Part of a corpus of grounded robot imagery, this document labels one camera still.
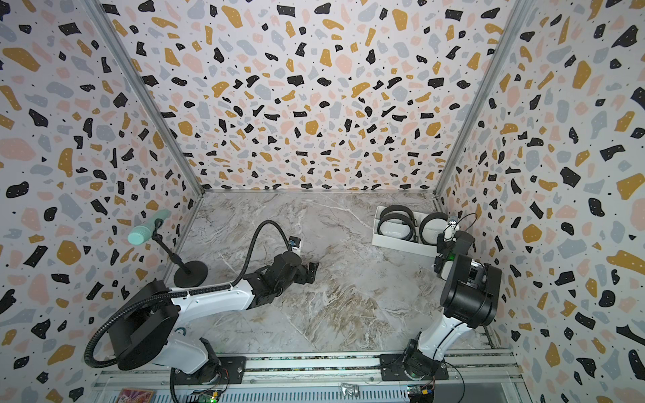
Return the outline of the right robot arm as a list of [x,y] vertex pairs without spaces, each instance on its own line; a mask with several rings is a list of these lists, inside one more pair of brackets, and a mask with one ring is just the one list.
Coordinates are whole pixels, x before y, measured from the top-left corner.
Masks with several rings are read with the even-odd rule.
[[437,238],[434,272],[444,281],[442,311],[418,339],[418,351],[438,363],[464,333],[493,322],[497,314],[502,271],[469,256],[475,238],[446,230]]

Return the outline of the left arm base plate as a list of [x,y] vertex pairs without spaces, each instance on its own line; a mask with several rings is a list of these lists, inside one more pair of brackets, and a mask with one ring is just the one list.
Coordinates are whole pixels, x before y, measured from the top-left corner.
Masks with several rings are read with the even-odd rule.
[[207,362],[194,374],[179,369],[171,371],[175,386],[231,386],[242,383],[247,358],[245,356],[219,357],[217,362]]

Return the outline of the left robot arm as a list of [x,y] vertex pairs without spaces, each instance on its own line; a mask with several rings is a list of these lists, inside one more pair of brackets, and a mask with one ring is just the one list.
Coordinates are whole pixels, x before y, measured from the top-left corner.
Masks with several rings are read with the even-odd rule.
[[208,340],[184,334],[186,326],[212,315],[269,305],[293,284],[312,284],[318,267],[287,251],[271,265],[245,274],[235,286],[183,289],[153,281],[124,306],[124,314],[107,330],[116,365],[132,370],[158,364],[193,374],[215,361],[215,353]]

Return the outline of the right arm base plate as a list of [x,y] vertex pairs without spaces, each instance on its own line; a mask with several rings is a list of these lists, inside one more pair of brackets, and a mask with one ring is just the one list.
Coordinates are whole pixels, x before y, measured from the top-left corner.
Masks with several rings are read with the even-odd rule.
[[447,380],[448,371],[439,361],[419,353],[381,354],[379,369],[383,381]]

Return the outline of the long black belt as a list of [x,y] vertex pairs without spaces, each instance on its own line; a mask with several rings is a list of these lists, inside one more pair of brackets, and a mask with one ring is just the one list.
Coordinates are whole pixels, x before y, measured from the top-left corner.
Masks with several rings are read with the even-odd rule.
[[377,225],[377,233],[379,235],[383,235],[386,237],[394,238],[395,235],[393,233],[383,233],[382,232],[382,227],[384,224],[390,223],[391,225],[387,228],[393,229],[393,225],[396,224],[399,227],[405,226],[407,227],[407,232],[404,235],[401,235],[400,240],[403,241],[411,241],[411,242],[416,242],[417,241],[417,235],[416,235],[416,228],[413,220],[408,217],[408,215],[402,214],[402,213],[389,213],[386,215],[383,215],[380,218],[380,221]]
[[425,245],[435,246],[438,236],[448,227],[446,213],[430,213],[419,224],[419,238]]

